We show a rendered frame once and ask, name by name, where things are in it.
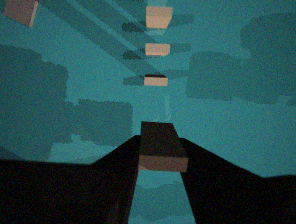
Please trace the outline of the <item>tan rectangular block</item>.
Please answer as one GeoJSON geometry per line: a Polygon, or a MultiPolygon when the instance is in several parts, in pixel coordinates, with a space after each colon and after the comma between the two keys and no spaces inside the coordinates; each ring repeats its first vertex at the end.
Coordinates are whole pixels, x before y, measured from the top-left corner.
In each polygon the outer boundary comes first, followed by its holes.
{"type": "Polygon", "coordinates": [[[168,78],[164,75],[145,74],[144,85],[167,86],[168,78]]]}
{"type": "Polygon", "coordinates": [[[146,55],[165,56],[170,53],[170,44],[146,43],[146,55]]]}
{"type": "Polygon", "coordinates": [[[173,7],[146,5],[146,27],[167,28],[172,18],[172,10],[173,7]]]}
{"type": "Polygon", "coordinates": [[[141,121],[138,170],[186,172],[188,155],[172,123],[141,121]]]}

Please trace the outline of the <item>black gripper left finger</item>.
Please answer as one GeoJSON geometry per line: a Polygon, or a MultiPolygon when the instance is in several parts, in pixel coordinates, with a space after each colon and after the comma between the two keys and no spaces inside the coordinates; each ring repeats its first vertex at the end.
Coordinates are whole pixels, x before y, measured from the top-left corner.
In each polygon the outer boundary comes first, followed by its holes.
{"type": "Polygon", "coordinates": [[[0,223],[128,224],[141,135],[91,164],[0,160],[0,223]]]}

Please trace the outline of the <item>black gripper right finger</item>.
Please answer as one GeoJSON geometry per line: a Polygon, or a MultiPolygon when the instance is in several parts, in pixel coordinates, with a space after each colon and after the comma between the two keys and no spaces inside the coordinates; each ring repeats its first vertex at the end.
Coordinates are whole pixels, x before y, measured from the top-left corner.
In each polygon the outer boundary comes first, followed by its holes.
{"type": "Polygon", "coordinates": [[[185,139],[180,172],[196,224],[296,224],[296,174],[262,178],[185,139]]]}

